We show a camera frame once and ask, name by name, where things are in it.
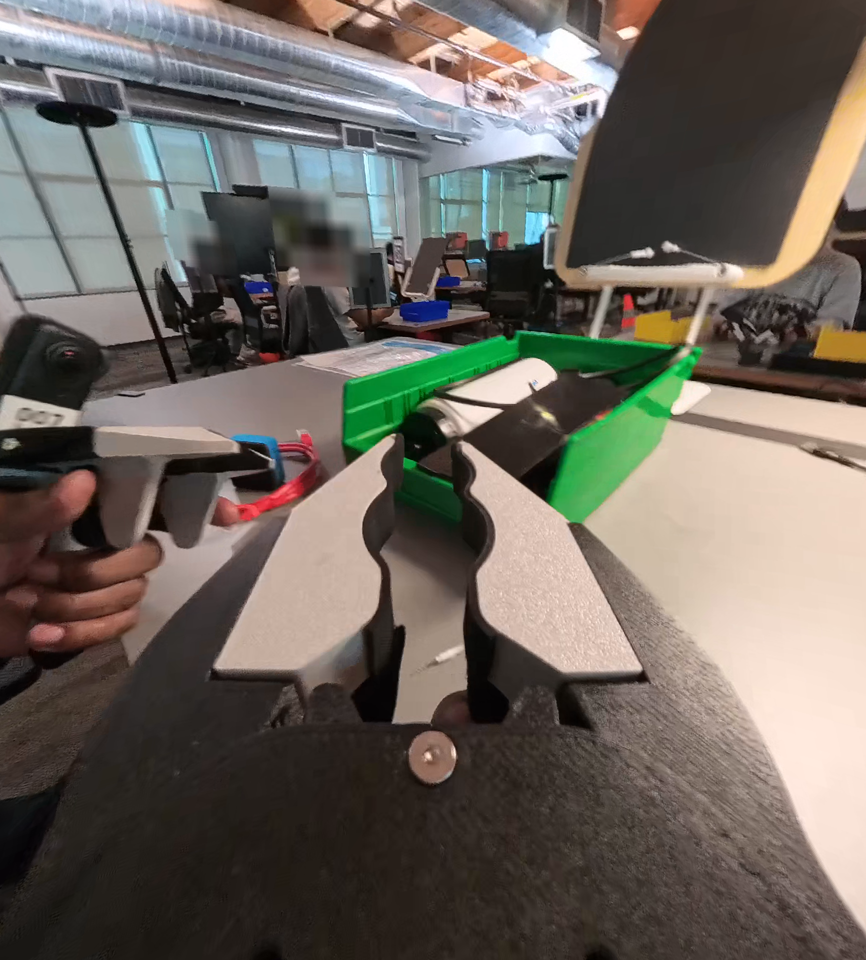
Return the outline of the black floor lamp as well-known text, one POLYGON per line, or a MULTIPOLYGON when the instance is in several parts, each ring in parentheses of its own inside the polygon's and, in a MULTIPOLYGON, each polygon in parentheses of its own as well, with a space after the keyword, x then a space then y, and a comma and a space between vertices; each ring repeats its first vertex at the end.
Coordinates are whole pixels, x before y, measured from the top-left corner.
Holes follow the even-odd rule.
POLYGON ((114 128, 118 123, 116 113, 101 105, 58 100, 40 101, 34 106, 34 110, 40 118, 51 124, 74 128, 79 132, 94 176, 103 195, 103 201, 112 221, 115 234, 127 262, 127 269, 136 292, 139 295, 141 306, 151 330, 153 341, 157 346, 162 366, 169 383, 172 385, 177 384, 178 377, 173 360, 166 345, 163 332, 155 317, 154 309, 150 297, 147 294, 147 288, 135 257, 132 241, 127 234, 112 186, 92 135, 94 130, 114 128))
POLYGON ((547 220, 546 228, 550 229, 552 227, 558 226, 559 222, 556 217, 557 210, 557 197, 558 190, 560 185, 563 182, 569 184, 571 179, 571 174, 565 171, 551 171, 543 174, 539 174, 536 178, 538 184, 543 184, 547 186, 547 220))

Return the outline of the green plastic bin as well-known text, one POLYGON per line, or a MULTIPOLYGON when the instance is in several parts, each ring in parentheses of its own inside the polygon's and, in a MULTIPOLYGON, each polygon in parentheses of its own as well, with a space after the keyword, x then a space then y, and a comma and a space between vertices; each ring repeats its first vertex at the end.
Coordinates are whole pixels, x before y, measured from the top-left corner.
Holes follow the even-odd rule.
POLYGON ((524 358, 538 358, 559 374, 613 378, 630 388, 611 412, 575 434, 561 452, 545 500, 571 522, 583 522, 655 450, 670 408, 691 379, 702 354, 697 345, 594 340, 520 331, 460 346, 447 354, 343 386, 342 444, 351 463, 386 436, 401 431, 406 416, 435 389, 475 378, 524 358))

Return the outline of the yellow plastic bin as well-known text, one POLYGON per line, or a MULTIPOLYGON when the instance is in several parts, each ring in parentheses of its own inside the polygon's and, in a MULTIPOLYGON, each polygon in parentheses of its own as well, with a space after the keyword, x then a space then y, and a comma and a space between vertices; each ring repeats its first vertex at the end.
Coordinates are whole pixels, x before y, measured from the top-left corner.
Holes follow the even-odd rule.
POLYGON ((866 365, 866 331, 824 325, 820 328, 812 357, 821 361, 866 365))

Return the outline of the large silver ventilation duct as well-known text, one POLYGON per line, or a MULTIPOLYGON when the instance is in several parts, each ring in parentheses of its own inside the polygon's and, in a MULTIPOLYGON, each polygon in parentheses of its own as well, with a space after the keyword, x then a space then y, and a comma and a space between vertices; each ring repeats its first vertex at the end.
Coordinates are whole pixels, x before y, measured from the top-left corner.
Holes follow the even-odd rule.
POLYGON ((0 2, 0 58, 458 141, 462 83, 221 2, 0 2))

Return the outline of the white plastic stick tool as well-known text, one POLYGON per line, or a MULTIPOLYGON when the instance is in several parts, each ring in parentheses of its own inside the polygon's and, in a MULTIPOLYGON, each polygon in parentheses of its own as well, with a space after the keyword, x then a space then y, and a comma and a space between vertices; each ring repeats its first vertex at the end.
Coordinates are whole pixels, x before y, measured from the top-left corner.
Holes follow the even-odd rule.
POLYGON ((435 654, 432 658, 428 659, 426 662, 416 666, 415 670, 412 671, 412 676, 419 675, 428 670, 434 669, 438 666, 444 666, 460 657, 465 655, 465 647, 462 644, 452 646, 447 648, 438 654, 435 654))

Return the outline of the person's left hand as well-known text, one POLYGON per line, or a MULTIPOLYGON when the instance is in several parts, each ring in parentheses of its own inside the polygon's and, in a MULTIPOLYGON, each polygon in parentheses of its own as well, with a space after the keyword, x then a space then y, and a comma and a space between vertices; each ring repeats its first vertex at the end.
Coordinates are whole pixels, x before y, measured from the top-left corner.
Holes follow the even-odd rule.
POLYGON ((78 470, 46 488, 0 491, 0 660, 77 653, 137 625, 149 575, 163 563, 156 538, 120 551, 50 547, 95 490, 94 475, 78 470))

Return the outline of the office chair with grey jacket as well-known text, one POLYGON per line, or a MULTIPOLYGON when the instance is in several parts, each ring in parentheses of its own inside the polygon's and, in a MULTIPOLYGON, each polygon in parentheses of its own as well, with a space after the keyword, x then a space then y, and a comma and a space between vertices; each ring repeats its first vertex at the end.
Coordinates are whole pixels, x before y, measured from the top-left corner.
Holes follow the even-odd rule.
POLYGON ((342 351, 350 346, 345 329, 322 287, 294 284, 286 294, 284 353, 289 358, 342 351))

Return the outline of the blue black whiteboard eraser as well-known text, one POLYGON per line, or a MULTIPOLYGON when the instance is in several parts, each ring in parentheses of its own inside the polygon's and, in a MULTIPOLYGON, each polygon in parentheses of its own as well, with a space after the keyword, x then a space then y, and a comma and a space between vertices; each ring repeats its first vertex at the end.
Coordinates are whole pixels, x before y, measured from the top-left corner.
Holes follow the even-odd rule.
POLYGON ((285 483, 283 457, 275 438, 260 435, 234 435, 232 439, 244 450, 259 456, 263 465, 253 472, 240 473, 232 478, 237 491, 270 494, 285 483))

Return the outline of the black board on easel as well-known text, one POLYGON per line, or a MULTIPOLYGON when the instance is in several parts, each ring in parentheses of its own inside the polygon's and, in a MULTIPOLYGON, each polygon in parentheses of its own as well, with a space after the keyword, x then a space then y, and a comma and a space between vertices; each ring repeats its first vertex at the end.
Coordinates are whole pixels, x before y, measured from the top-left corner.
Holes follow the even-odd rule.
POLYGON ((866 1, 663 1, 583 138, 576 289, 759 289, 823 245, 866 142, 866 1))

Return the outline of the clear sleeve with papers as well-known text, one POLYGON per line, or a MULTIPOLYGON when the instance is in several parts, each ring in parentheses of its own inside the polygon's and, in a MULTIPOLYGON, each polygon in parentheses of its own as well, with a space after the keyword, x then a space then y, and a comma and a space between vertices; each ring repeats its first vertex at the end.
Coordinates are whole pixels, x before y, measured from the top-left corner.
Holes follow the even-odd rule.
POLYGON ((452 343, 392 337, 346 349, 307 354, 300 366, 343 378, 364 378, 458 350, 452 343))

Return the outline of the large black monitor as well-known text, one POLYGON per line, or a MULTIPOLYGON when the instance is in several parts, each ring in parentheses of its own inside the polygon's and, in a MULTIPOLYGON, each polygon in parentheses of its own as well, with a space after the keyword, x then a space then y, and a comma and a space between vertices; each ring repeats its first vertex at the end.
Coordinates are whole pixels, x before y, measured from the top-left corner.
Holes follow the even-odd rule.
POLYGON ((229 278, 276 272, 274 217, 268 196, 202 191, 217 273, 229 278))

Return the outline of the tilted black board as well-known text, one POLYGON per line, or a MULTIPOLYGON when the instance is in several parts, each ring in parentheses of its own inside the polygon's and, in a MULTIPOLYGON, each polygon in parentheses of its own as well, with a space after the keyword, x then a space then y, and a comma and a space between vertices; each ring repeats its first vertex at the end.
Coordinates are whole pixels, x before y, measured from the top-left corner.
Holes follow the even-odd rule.
POLYGON ((449 240, 446 237, 426 237, 420 242, 410 269, 401 283, 401 295, 407 301, 429 301, 435 298, 435 289, 443 271, 443 258, 449 240))

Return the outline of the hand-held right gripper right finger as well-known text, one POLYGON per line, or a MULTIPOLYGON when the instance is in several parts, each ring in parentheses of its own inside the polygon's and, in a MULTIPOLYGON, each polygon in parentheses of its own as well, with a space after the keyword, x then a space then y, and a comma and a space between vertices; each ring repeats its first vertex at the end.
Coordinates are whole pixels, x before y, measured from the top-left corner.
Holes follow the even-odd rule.
POLYGON ((469 442, 451 449, 461 532, 474 555, 463 615, 471 711, 524 690, 643 679, 643 665, 574 525, 469 442))

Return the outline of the slim duct with grilles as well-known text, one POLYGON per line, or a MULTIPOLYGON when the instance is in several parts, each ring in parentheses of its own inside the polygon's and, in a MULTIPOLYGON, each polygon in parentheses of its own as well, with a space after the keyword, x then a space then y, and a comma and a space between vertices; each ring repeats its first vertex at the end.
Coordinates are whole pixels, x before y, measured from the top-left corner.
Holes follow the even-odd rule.
MULTIPOLYGON (((62 94, 42 70, 0 64, 0 104, 32 107, 62 94)), ((127 118, 174 127, 265 137, 327 150, 348 149, 346 128, 365 126, 335 119, 310 118, 252 103, 201 97, 158 87, 127 84, 123 92, 127 118)))

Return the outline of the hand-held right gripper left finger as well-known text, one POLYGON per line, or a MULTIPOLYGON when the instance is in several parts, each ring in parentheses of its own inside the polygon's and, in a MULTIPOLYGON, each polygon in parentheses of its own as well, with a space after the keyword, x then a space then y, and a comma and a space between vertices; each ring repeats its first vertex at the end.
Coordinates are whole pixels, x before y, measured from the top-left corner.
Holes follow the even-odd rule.
POLYGON ((291 511, 214 660, 218 679, 286 682, 304 695, 390 681, 397 696, 403 632, 382 549, 403 467, 403 436, 392 434, 291 511))

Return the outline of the yellow box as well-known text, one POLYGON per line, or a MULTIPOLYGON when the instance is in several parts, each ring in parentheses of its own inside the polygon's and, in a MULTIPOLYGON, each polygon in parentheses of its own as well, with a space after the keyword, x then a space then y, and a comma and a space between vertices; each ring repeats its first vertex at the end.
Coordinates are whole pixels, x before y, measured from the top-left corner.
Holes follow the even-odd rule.
POLYGON ((695 330, 695 337, 691 339, 694 320, 693 315, 675 317, 668 310, 639 314, 633 324, 633 340, 666 346, 695 344, 699 341, 700 331, 706 320, 700 321, 695 330))

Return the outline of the wooden desk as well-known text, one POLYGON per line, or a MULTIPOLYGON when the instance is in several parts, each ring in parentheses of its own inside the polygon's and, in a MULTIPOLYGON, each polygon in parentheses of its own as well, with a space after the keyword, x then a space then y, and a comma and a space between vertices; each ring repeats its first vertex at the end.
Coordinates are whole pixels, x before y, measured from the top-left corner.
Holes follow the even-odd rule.
POLYGON ((403 318, 399 309, 378 325, 378 332, 391 337, 409 338, 429 342, 451 342, 454 333, 468 330, 487 322, 491 314, 483 310, 467 310, 449 307, 444 317, 411 320, 403 318))

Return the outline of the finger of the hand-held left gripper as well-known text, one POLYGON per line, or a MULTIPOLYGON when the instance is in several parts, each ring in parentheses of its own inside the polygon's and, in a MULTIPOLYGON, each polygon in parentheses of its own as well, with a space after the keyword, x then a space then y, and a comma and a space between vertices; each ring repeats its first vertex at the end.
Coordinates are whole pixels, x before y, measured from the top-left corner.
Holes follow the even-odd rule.
POLYGON ((113 549, 129 548, 145 538, 169 460, 232 450, 236 443, 197 426, 103 426, 94 429, 92 442, 99 522, 113 549))
POLYGON ((211 525, 224 484, 237 474, 252 473, 262 466, 259 456, 238 442, 231 450, 169 460, 157 498, 159 528, 178 548, 198 546, 211 525))

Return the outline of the white bottle black cap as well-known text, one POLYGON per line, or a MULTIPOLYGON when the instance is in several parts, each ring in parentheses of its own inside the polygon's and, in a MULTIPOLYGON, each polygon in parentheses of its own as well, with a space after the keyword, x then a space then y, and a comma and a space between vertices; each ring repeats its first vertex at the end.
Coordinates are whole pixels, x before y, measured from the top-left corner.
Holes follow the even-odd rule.
POLYGON ((435 389, 403 420, 405 456, 421 461, 558 378, 559 372, 546 361, 524 358, 435 389))

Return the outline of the black flat sheet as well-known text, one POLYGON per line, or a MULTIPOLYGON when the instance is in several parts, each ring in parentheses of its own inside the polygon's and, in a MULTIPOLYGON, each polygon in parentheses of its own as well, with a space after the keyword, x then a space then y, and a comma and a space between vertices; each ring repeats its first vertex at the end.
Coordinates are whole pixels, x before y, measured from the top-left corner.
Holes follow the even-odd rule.
POLYGON ((566 370, 517 400, 467 398, 438 390, 403 421, 405 454, 427 474, 453 476, 458 443, 525 483, 555 472, 568 441, 630 395, 614 378, 566 370))

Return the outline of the small monitor on stand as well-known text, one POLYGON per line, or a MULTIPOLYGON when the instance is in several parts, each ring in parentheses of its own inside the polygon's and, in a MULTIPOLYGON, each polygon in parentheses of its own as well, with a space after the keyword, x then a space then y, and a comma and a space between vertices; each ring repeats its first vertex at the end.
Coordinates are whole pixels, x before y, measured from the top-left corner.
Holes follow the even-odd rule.
POLYGON ((377 310, 391 306, 389 263, 384 246, 357 252, 355 281, 351 292, 355 308, 377 310))

